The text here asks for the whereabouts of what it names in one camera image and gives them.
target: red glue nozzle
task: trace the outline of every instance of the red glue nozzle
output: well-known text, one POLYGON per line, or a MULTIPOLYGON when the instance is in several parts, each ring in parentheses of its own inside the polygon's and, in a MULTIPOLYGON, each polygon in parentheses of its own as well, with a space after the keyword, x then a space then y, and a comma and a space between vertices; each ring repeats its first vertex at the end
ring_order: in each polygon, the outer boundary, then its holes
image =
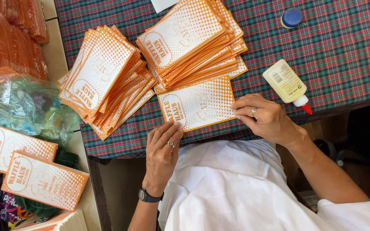
POLYGON ((311 109, 311 107, 309 107, 309 105, 308 105, 308 104, 305 104, 305 105, 301 106, 301 108, 302 108, 302 110, 304 110, 306 113, 308 113, 308 114, 312 115, 312 109, 311 109))

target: green and red plaid fabric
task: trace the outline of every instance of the green and red plaid fabric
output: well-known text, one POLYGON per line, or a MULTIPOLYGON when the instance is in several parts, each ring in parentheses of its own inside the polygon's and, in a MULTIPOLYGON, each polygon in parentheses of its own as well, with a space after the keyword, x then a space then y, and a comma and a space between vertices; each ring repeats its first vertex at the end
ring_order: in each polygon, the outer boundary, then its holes
MULTIPOLYGON (((370 104, 370 0, 224 0, 244 31, 248 51, 242 54, 249 71, 234 80, 239 98, 259 92, 282 104, 298 123, 310 122, 370 104), (285 29, 280 16, 290 7, 303 11, 302 23, 285 29), (314 114, 305 115, 283 104, 262 73, 285 59, 308 87, 314 114)), ((133 43, 168 10, 155 13, 150 0, 56 0, 68 65, 72 66, 84 32, 113 25, 133 43)), ((101 141, 87 124, 81 125, 88 155, 133 158, 145 155, 146 136, 164 123, 157 97, 151 98, 109 138, 101 141)), ((214 139, 253 139, 238 120, 185 133, 182 144, 214 139)))

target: wristwatch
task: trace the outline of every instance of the wristwatch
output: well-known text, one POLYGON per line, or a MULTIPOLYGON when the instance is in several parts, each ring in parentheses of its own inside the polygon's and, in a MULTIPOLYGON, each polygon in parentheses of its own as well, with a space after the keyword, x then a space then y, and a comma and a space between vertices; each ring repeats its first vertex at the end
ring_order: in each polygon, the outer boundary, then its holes
POLYGON ((141 188, 139 189, 138 196, 139 199, 143 202, 159 202, 162 201, 162 198, 164 197, 164 192, 160 197, 151 197, 150 195, 148 195, 148 193, 146 193, 145 189, 141 188))

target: white glue bottle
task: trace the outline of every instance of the white glue bottle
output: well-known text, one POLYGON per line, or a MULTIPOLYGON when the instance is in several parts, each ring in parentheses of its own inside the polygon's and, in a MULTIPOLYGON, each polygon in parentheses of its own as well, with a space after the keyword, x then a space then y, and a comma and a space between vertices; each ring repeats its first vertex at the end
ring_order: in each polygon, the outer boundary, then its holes
POLYGON ((306 113, 312 114, 305 96, 306 86, 292 68, 281 59, 266 70, 262 76, 286 104, 294 103, 306 113))

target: small container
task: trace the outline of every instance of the small container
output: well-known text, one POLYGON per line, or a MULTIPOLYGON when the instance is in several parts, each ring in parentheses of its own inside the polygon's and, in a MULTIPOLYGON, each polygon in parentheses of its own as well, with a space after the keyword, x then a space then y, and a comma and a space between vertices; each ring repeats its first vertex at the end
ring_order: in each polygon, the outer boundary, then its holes
POLYGON ((287 9, 281 16, 281 24, 287 29, 296 27, 302 21, 302 11, 296 7, 287 9))
POLYGON ((305 96, 306 86, 285 60, 281 59, 276 62, 262 76, 284 103, 293 102, 295 106, 302 108, 306 113, 312 114, 308 105, 309 100, 305 96))

